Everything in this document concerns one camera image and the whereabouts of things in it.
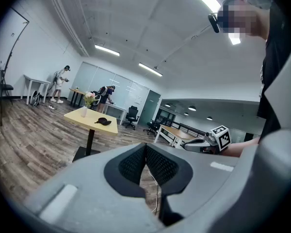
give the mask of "black shirt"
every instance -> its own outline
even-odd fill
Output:
[[[264,92],[277,77],[291,52],[291,29],[288,21],[273,2],[270,8],[270,30],[266,42],[266,56],[263,61],[262,75],[264,88],[257,116],[265,118],[261,139],[280,129],[278,119],[267,101]]]

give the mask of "white table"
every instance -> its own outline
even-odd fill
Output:
[[[29,97],[31,95],[31,85],[33,82],[37,82],[37,83],[40,83],[40,87],[41,85],[43,84],[46,84],[47,85],[47,88],[45,90],[45,94],[44,94],[44,98],[43,98],[43,103],[45,103],[45,98],[47,97],[47,93],[48,93],[48,89],[49,89],[49,84],[50,82],[49,81],[46,81],[46,80],[40,80],[40,79],[36,79],[36,78],[33,78],[33,77],[30,77],[28,75],[25,75],[24,74],[24,77],[25,77],[25,81],[24,81],[24,88],[23,88],[23,94],[25,92],[25,88],[26,88],[26,79],[28,79],[30,82],[29,82],[29,87],[28,87],[28,93],[27,93],[27,100],[26,100],[26,104],[29,104]]]
[[[170,143],[170,145],[172,147],[175,145],[176,139],[178,139],[178,142],[177,142],[177,144],[175,146],[176,149],[182,149],[182,147],[180,146],[182,141],[186,142],[186,141],[190,141],[190,140],[195,139],[194,136],[191,136],[190,134],[186,134],[185,132],[183,132],[183,131],[181,131],[179,129],[176,129],[176,128],[173,128],[173,127],[169,127],[169,126],[166,126],[166,125],[161,125],[159,131],[157,132],[157,135],[156,135],[155,140],[154,140],[153,143],[156,143],[157,140],[159,139],[159,136],[164,134],[162,132],[162,129],[166,130],[168,133],[172,134],[175,137],[174,140]]]
[[[109,106],[122,111],[122,116],[121,116],[121,121],[120,121],[120,125],[122,125],[122,122],[123,122],[123,119],[124,119],[124,116],[125,116],[125,113],[126,113],[126,109],[124,107],[121,107],[121,106],[117,106],[117,105],[114,105],[114,104],[106,103],[105,107],[102,110],[103,114],[107,113],[107,109],[108,109]]]

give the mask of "person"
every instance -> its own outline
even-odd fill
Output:
[[[70,70],[70,66],[65,66],[64,69],[61,69],[60,71],[56,72],[56,83],[55,83],[55,91],[53,93],[53,96],[52,98],[50,99],[52,102],[56,102],[56,99],[54,98],[56,93],[58,92],[58,95],[57,95],[57,103],[63,103],[62,100],[60,100],[60,94],[62,92],[62,85],[64,82],[68,82],[68,79],[67,78],[63,78],[63,75],[65,72],[69,71]]]
[[[225,33],[258,36],[266,41],[266,56],[260,76],[262,88],[257,116],[265,118],[260,138],[230,144],[222,155],[239,157],[242,150],[259,143],[267,134],[280,129],[278,119],[264,92],[272,84],[291,52],[291,30],[279,7],[272,2],[270,9],[262,9],[247,0],[225,0],[217,14],[217,24]]]
[[[112,92],[114,92],[114,90],[115,90],[114,85],[104,86],[104,87],[100,88],[100,90],[97,93],[98,95],[101,95],[101,99],[100,99],[100,102],[99,102],[98,107],[97,107],[98,112],[102,113],[107,99],[109,100],[110,103],[112,103],[111,95],[112,95]]]

